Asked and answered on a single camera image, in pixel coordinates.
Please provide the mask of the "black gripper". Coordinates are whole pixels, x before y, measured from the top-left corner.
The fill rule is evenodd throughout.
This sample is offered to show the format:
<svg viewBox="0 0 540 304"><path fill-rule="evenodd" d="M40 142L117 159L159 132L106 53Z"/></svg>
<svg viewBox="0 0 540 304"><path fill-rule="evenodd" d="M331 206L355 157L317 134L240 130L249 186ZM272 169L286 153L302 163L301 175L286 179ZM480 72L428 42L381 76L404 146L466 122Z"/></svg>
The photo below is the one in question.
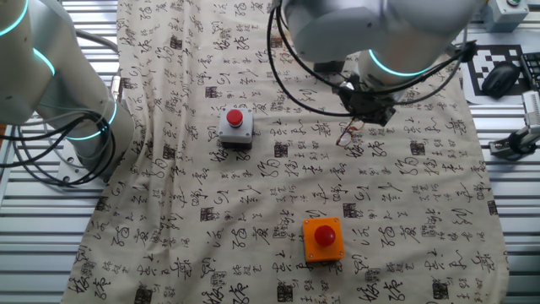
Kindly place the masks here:
<svg viewBox="0 0 540 304"><path fill-rule="evenodd" d="M339 97L344 108L351 113L352 120L385 126L396 113L389 95L372 95L364 91L354 93L359 88L349 82L342 82L339 87Z"/></svg>

